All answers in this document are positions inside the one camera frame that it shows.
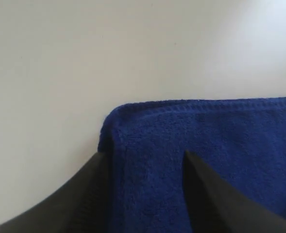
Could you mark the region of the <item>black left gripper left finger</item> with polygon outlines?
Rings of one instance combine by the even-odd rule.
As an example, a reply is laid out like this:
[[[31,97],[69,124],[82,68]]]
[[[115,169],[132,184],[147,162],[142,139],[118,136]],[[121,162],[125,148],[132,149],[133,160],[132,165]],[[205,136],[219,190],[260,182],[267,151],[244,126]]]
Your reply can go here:
[[[109,218],[109,163],[95,153],[63,186],[0,225],[0,233],[105,233]]]

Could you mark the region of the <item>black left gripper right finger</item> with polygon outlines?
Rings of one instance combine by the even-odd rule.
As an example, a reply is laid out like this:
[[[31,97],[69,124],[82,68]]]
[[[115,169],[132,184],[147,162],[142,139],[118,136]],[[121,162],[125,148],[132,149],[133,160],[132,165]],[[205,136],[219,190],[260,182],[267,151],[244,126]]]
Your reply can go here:
[[[185,153],[182,170],[194,233],[286,233],[286,219],[243,195],[195,153]]]

